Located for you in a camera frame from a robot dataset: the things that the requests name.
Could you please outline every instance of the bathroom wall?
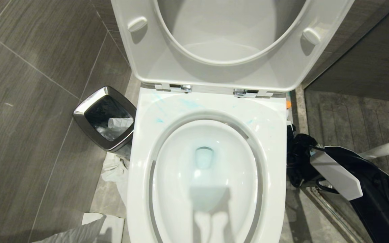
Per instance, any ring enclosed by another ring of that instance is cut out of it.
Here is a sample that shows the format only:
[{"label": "bathroom wall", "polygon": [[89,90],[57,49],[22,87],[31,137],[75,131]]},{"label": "bathroom wall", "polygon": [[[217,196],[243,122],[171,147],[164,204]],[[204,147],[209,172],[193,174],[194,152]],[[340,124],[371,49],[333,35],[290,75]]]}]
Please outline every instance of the bathroom wall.
[{"label": "bathroom wall", "polygon": [[105,152],[72,120],[82,99],[131,69],[89,0],[0,0],[0,242],[80,225]]},{"label": "bathroom wall", "polygon": [[389,100],[389,15],[308,89]]},{"label": "bathroom wall", "polygon": [[389,0],[355,0],[337,32],[302,82],[309,86],[389,13]]}]

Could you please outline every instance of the toilet seat hinge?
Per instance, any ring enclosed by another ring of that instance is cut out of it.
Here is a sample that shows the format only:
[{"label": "toilet seat hinge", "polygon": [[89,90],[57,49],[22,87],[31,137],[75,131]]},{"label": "toilet seat hinge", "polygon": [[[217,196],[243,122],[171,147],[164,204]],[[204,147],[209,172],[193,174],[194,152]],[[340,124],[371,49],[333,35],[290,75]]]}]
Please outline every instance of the toilet seat hinge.
[{"label": "toilet seat hinge", "polygon": [[155,84],[157,90],[166,90],[170,92],[178,93],[191,93],[192,85],[180,85],[180,84]]},{"label": "toilet seat hinge", "polygon": [[273,93],[266,90],[233,89],[233,96],[244,98],[270,98],[273,96]]}]

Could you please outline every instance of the black cable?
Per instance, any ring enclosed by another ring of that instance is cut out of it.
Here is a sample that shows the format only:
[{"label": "black cable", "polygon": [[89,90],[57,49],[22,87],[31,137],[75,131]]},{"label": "black cable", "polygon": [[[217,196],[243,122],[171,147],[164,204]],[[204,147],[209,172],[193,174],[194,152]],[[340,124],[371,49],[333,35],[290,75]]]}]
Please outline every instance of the black cable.
[{"label": "black cable", "polygon": [[326,192],[331,192],[331,193],[334,193],[334,194],[339,194],[339,192],[337,192],[336,189],[332,189],[332,188],[329,188],[329,187],[326,187],[326,186],[321,185],[321,183],[320,183],[321,181],[326,181],[326,179],[323,178],[323,177],[321,177],[321,178],[319,178],[319,179],[316,180],[316,185],[317,185],[320,189],[322,189],[322,190],[324,190],[324,191],[326,191]]}]

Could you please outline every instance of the white toilet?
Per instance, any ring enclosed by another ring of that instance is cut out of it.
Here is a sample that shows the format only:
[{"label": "white toilet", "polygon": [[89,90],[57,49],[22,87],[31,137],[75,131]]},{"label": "white toilet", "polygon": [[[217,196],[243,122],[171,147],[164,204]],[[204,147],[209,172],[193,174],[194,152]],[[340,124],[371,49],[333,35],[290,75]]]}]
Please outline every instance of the white toilet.
[{"label": "white toilet", "polygon": [[112,0],[142,81],[134,243],[278,242],[286,98],[353,0]]}]

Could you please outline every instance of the trash can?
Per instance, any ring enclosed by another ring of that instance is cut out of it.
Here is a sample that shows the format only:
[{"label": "trash can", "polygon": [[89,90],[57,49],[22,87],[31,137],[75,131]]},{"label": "trash can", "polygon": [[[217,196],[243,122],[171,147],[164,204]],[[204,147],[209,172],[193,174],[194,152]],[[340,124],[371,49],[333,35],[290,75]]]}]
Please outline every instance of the trash can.
[{"label": "trash can", "polygon": [[90,95],[73,112],[74,120],[92,141],[125,158],[127,151],[121,148],[131,144],[135,116],[136,107],[110,86]]}]

